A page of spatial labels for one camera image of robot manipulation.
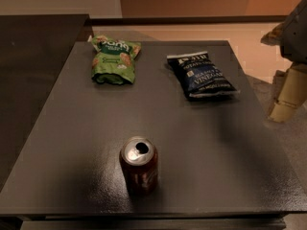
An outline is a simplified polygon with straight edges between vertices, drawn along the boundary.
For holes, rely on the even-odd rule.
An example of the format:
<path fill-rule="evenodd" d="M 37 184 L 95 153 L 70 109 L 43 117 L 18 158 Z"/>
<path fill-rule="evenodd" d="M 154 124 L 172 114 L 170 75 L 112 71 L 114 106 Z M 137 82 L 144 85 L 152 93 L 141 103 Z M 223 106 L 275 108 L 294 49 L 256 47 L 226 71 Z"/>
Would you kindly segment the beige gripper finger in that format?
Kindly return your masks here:
<path fill-rule="evenodd" d="M 283 23 L 275 26 L 271 31 L 262 36 L 260 42 L 270 46 L 279 45 L 283 33 L 283 26 Z"/>
<path fill-rule="evenodd" d="M 307 101 L 307 65 L 294 62 L 285 72 L 277 70 L 273 77 L 269 119 L 284 123 Z"/>

